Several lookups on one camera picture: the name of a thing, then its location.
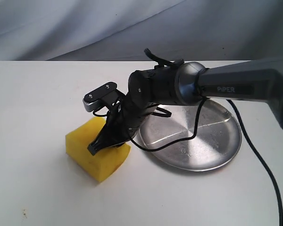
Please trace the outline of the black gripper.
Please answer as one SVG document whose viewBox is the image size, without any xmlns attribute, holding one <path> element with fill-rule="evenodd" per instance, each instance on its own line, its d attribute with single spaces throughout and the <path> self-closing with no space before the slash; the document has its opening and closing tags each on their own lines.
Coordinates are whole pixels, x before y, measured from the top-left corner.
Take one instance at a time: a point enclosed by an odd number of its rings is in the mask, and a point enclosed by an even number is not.
<svg viewBox="0 0 283 226">
<path fill-rule="evenodd" d="M 119 103 L 113 107 L 104 126 L 87 150 L 94 156 L 105 148 L 119 148 L 133 138 L 147 117 L 156 109 L 154 103 L 142 108 L 133 103 L 129 95 L 119 94 Z"/>
</svg>

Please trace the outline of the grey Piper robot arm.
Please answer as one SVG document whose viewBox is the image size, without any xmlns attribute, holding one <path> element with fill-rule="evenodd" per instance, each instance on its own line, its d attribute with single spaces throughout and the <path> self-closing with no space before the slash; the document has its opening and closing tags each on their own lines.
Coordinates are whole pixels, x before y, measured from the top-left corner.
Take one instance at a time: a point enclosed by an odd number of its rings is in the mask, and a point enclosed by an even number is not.
<svg viewBox="0 0 283 226">
<path fill-rule="evenodd" d="M 88 145 L 92 155 L 129 141 L 149 116 L 161 115 L 159 105 L 202 106 L 208 98 L 267 103 L 283 129 L 283 56 L 206 68 L 144 52 L 156 65 L 131 73 L 126 94 L 108 82 L 84 96 L 86 111 L 108 109 L 105 125 Z"/>
</svg>

